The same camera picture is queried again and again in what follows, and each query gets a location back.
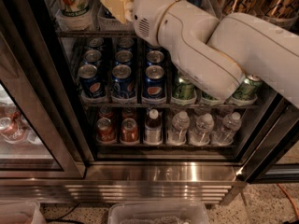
can lid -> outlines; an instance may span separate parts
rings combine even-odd
[[[108,118],[100,118],[96,124],[97,128],[100,131],[105,131],[105,130],[109,129],[111,127],[111,125],[112,125],[111,120]]]
[[[81,78],[91,78],[94,77],[97,73],[97,68],[93,64],[83,64],[78,69],[78,76]]]
[[[157,119],[159,117],[159,112],[157,109],[151,109],[149,112],[149,117],[151,119]]]
[[[88,45],[91,48],[98,48],[103,46],[104,44],[104,38],[102,37],[96,37],[89,40]]]
[[[121,38],[118,42],[118,45],[123,49],[129,49],[134,44],[132,38]]]
[[[137,123],[132,118],[124,119],[122,122],[122,127],[127,131],[132,131],[137,126]]]
[[[151,65],[146,69],[146,75],[148,78],[159,79],[164,75],[164,70],[160,65]]]
[[[147,60],[150,63],[160,63],[164,60],[164,54],[159,50],[152,50],[147,54]]]
[[[128,78],[131,75],[131,68],[126,64],[119,64],[113,68],[112,75],[116,78]]]
[[[120,50],[115,54],[115,60],[119,63],[128,63],[132,58],[133,54],[129,50]]]
[[[101,59],[102,53],[97,49],[90,49],[84,53],[84,61],[87,63],[94,63]]]
[[[11,118],[9,117],[0,118],[0,131],[8,128],[11,122]]]

floor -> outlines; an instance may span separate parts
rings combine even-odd
[[[299,207],[299,184],[281,184],[281,187]],[[59,221],[52,221],[53,224],[62,220],[106,224],[109,207],[110,204],[41,204],[41,212],[46,219],[57,219],[71,211]],[[297,220],[290,199],[277,184],[247,185],[229,205],[214,205],[206,211],[209,224],[284,224]]]

plastic water bottle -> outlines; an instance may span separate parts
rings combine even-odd
[[[180,111],[172,118],[171,139],[173,142],[182,143],[186,140],[186,133],[190,125],[190,119],[186,111]]]
[[[145,141],[159,143],[161,141],[162,119],[157,109],[151,109],[145,120]]]
[[[233,143],[235,133],[241,128],[241,115],[237,112],[224,117],[221,127],[215,132],[213,144],[227,146]]]
[[[206,113],[205,115],[200,116],[196,120],[196,125],[193,130],[194,141],[198,144],[208,144],[209,135],[211,134],[214,128],[214,119],[213,117]]]

plastic container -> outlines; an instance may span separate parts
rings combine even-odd
[[[166,218],[174,219],[178,224],[208,224],[203,203],[183,200],[115,204],[109,209],[107,224],[154,224],[159,223],[157,220],[167,223],[163,221]]]
[[[190,119],[186,111],[180,111],[171,120],[167,132],[167,144],[180,146],[186,142],[186,134],[190,126]]]
[[[237,112],[224,117],[221,127],[212,134],[213,146],[228,146],[233,143],[235,133],[241,128],[241,115]]]
[[[1,201],[1,224],[46,224],[36,201]]]
[[[162,119],[157,109],[151,109],[146,116],[144,143],[152,146],[162,143]]]
[[[190,144],[194,146],[205,146],[209,144],[209,136],[214,128],[213,117],[206,113],[196,120],[196,125],[190,133]]]

robotic arm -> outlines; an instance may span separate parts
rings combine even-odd
[[[248,73],[299,108],[299,36],[243,13],[220,22],[186,0],[135,0],[133,20],[138,36],[167,49],[211,96],[226,100]]]

